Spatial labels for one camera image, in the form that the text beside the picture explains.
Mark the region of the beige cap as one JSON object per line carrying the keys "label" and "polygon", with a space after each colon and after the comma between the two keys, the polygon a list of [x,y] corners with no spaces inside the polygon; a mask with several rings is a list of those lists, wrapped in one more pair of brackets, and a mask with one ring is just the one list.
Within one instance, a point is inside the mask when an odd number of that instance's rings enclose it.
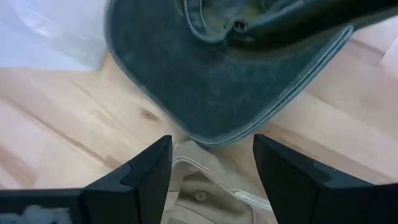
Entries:
{"label": "beige cap", "polygon": [[259,182],[194,141],[174,148],[161,224],[278,224]]}

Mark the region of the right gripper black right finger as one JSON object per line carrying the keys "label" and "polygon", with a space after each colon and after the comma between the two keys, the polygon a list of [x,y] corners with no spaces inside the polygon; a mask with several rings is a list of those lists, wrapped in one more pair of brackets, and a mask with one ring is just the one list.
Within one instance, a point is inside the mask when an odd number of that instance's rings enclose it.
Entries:
{"label": "right gripper black right finger", "polygon": [[278,224],[398,224],[398,184],[371,184],[262,134],[253,154]]}

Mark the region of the clear plastic bin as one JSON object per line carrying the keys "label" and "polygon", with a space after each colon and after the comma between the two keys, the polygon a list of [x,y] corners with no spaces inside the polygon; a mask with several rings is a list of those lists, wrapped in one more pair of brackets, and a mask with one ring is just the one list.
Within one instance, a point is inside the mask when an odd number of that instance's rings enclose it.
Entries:
{"label": "clear plastic bin", "polygon": [[0,0],[0,67],[98,70],[109,0]]}

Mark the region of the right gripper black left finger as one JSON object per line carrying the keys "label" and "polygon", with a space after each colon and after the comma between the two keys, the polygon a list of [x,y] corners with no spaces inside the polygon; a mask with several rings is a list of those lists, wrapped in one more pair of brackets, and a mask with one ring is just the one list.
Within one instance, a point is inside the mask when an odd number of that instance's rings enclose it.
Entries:
{"label": "right gripper black left finger", "polygon": [[90,224],[160,224],[172,172],[172,137],[91,183],[82,199]]}

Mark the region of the dark blue cap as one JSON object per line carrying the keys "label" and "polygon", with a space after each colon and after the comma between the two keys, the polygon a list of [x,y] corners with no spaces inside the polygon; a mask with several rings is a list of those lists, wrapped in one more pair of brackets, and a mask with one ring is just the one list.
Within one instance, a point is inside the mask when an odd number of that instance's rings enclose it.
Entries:
{"label": "dark blue cap", "polygon": [[295,98],[398,0],[109,0],[121,70],[194,140],[237,141]]}

